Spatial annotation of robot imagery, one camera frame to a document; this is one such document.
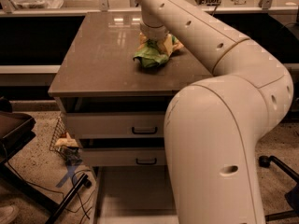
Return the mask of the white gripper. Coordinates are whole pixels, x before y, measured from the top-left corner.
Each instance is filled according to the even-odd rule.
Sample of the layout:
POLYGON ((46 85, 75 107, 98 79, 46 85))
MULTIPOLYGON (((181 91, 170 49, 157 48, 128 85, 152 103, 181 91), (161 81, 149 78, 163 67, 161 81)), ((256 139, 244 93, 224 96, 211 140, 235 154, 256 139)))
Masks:
POLYGON ((184 45, 162 25, 160 27, 150 27, 143 21, 140 22, 139 48, 142 49, 148 39, 157 42, 161 53, 170 56, 175 51, 182 49, 184 45))

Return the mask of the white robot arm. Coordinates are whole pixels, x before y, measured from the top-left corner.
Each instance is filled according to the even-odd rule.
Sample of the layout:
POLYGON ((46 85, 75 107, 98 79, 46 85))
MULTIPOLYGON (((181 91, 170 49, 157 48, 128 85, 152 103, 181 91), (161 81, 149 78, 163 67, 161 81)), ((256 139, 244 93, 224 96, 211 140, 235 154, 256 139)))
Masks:
POLYGON ((211 73, 179 91, 164 118, 179 224, 265 224, 257 142, 292 104, 287 68, 250 37, 184 0, 136 0, 211 73))

